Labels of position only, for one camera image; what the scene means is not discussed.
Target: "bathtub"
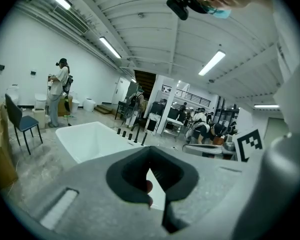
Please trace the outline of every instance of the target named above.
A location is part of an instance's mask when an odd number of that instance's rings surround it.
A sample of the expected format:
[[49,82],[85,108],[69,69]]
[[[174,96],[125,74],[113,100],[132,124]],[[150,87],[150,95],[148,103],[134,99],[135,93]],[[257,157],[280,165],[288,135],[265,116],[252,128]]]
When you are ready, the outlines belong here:
[[[65,170],[91,159],[141,147],[141,143],[128,140],[128,136],[122,137],[121,134],[117,134],[100,122],[64,127],[57,129],[55,133],[60,150],[60,161]],[[146,179],[153,184],[153,189],[149,193],[153,199],[151,208],[163,211],[165,192],[151,170],[147,173]]]

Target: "door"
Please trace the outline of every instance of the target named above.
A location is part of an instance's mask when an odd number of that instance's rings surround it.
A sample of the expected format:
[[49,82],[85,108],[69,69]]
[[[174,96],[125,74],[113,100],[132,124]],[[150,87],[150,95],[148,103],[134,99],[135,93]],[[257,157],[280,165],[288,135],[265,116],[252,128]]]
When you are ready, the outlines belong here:
[[124,101],[127,93],[125,82],[126,80],[122,79],[121,77],[119,78],[118,84],[116,85],[114,95],[112,98],[112,104],[118,104],[119,102]]
[[288,126],[283,119],[269,118],[268,126],[264,135],[265,147],[269,147],[272,141],[289,132]]

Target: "white column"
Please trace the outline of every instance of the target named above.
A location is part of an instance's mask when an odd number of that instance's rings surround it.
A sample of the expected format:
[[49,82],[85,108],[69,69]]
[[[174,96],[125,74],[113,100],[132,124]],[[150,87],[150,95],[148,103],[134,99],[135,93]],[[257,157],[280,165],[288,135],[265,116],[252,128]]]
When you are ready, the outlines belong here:
[[143,118],[147,118],[147,116],[150,114],[152,103],[155,102],[158,91],[161,91],[162,85],[164,84],[164,78],[165,77],[163,75],[159,75],[159,74],[156,75],[152,92],[150,94],[148,105],[146,106]]
[[166,120],[168,118],[168,114],[169,114],[172,102],[174,101],[175,92],[176,92],[176,89],[177,89],[178,82],[179,82],[179,80],[176,80],[176,79],[173,80],[170,95],[169,95],[168,100],[166,102],[165,109],[164,109],[163,115],[161,117],[161,122],[159,124],[158,130],[156,131],[157,134],[161,134],[164,130],[164,126],[165,126]]

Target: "dark blue chair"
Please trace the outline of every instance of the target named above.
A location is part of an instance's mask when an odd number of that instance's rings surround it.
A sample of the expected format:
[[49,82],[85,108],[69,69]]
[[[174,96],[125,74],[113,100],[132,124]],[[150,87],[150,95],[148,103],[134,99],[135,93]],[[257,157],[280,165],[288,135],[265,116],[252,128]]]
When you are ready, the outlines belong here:
[[40,140],[41,140],[41,143],[43,144],[44,142],[42,141],[42,138],[41,138],[39,122],[29,115],[22,116],[21,109],[18,108],[18,106],[16,104],[14,104],[14,102],[12,101],[11,97],[8,94],[5,95],[5,105],[6,105],[6,110],[8,112],[9,120],[11,121],[11,123],[14,126],[14,131],[15,131],[15,135],[18,140],[19,146],[20,146],[20,141],[19,141],[19,137],[17,134],[17,129],[23,133],[26,148],[28,149],[29,155],[31,155],[25,132],[27,130],[30,130],[32,137],[34,137],[31,128],[37,126]]

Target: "staircase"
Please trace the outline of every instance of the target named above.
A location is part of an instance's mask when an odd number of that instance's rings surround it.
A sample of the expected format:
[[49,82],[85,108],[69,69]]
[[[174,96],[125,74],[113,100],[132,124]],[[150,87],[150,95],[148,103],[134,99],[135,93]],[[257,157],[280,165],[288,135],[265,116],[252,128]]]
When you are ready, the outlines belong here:
[[111,114],[112,113],[112,109],[104,106],[104,105],[96,105],[96,107],[94,108],[95,111],[100,112],[101,114]]

